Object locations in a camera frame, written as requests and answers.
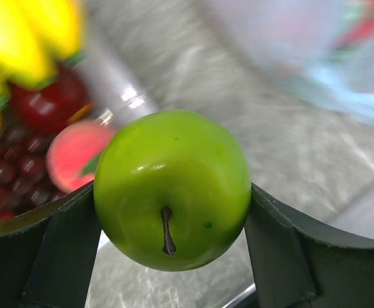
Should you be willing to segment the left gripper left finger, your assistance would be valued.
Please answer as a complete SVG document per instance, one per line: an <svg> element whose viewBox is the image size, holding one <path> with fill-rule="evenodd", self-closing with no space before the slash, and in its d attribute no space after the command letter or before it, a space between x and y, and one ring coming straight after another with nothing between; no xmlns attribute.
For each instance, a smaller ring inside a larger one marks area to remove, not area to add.
<svg viewBox="0 0 374 308"><path fill-rule="evenodd" d="M0 307L84 307L101 227L93 185L0 223Z"/></svg>

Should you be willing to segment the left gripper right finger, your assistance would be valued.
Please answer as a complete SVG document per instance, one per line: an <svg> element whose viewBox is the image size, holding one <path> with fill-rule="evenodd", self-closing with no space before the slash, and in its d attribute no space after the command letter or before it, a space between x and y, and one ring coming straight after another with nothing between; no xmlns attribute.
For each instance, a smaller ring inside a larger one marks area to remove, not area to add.
<svg viewBox="0 0 374 308"><path fill-rule="evenodd" d="M245 234L260 307L374 307L374 239L251 187Z"/></svg>

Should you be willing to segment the pink fake peach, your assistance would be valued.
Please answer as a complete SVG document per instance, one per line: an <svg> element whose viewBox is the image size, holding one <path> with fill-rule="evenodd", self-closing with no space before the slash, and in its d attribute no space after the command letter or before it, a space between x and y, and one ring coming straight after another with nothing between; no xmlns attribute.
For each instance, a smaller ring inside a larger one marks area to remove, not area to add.
<svg viewBox="0 0 374 308"><path fill-rule="evenodd" d="M69 194L94 179L99 156L116 130L93 120L82 120L62 130L46 155L52 183Z"/></svg>

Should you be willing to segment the green fake apple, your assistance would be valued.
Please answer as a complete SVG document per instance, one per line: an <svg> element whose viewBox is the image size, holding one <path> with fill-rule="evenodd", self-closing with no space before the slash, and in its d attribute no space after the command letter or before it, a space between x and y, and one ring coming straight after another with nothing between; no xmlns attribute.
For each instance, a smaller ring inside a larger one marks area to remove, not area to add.
<svg viewBox="0 0 374 308"><path fill-rule="evenodd" d="M235 137L196 112L165 110L119 130L94 179L104 233L131 260L160 271L200 268L237 239L251 178Z"/></svg>

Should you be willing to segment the blue printed plastic bag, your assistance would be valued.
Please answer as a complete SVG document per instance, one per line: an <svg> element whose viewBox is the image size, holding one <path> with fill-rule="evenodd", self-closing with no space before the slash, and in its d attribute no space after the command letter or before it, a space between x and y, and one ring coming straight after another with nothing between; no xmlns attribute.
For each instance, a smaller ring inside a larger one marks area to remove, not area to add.
<svg viewBox="0 0 374 308"><path fill-rule="evenodd" d="M374 122L374 1L203 1L214 29L298 98Z"/></svg>

